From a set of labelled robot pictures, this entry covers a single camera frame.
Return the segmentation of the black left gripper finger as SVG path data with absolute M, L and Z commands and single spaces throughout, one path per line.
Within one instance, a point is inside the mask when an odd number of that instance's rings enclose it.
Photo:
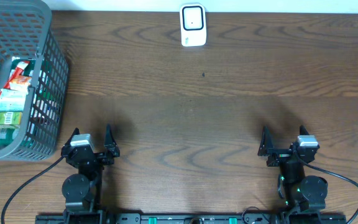
M 115 151 L 117 149 L 117 144 L 113 138 L 111 126 L 109 124 L 106 126 L 104 147 L 109 151 Z
M 71 140 L 73 139 L 74 136 L 78 135 L 80 132 L 79 132 L 79 129 L 78 128 L 75 128 L 74 131 L 72 132 L 70 138 L 68 139 L 68 141 L 64 144 L 64 146 L 69 146 L 70 143 L 71 143 Z

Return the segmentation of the green juice carton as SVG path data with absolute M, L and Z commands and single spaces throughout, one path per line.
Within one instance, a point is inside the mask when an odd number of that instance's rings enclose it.
M 0 129 L 19 128 L 22 112 L 0 112 Z

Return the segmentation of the orange tissue packet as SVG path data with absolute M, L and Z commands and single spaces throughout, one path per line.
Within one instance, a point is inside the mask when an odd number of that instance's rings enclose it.
M 31 77 L 19 75 L 9 82 L 9 88 L 11 90 L 28 93 L 28 88 L 31 84 L 31 81 Z

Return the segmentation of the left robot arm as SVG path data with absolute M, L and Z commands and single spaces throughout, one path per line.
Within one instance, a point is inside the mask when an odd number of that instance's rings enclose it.
M 65 197 L 63 223 L 66 224 L 112 224 L 116 216 L 101 205 L 103 170 L 114 164 L 120 156 L 119 147 L 113 138 L 111 126 L 106 126 L 105 150 L 94 152 L 90 134 L 80 134 L 75 129 L 64 144 L 61 156 L 66 163 L 78 169 L 66 178 L 62 185 Z

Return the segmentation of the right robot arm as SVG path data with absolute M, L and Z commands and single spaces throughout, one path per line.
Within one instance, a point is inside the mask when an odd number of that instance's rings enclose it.
M 304 166 L 314 161 L 319 144 L 314 135 L 301 125 L 296 141 L 287 149 L 273 144 L 273 137 L 264 126 L 257 155 L 266 157 L 268 167 L 279 167 L 277 192 L 287 207 L 270 216 L 270 223 L 321 223 L 319 212 L 325 208 L 327 181 L 315 175 L 305 175 Z

